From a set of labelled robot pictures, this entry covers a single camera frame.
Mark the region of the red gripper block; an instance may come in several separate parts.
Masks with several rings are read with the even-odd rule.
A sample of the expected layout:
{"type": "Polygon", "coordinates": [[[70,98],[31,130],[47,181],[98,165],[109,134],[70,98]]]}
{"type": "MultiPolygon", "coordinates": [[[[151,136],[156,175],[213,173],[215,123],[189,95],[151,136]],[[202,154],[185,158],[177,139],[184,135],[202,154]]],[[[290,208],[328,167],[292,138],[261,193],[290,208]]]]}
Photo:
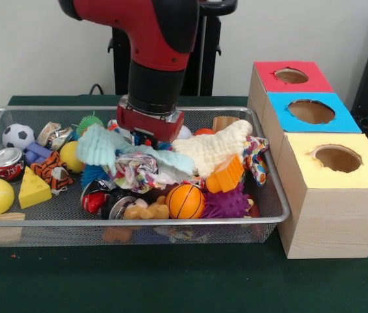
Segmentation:
{"type": "Polygon", "coordinates": [[[157,147],[158,141],[174,141],[184,124],[182,111],[176,110],[170,115],[149,115],[126,104],[117,106],[116,117],[121,128],[133,132],[134,143],[145,143],[145,135],[148,135],[146,145],[151,147],[157,147]]]}

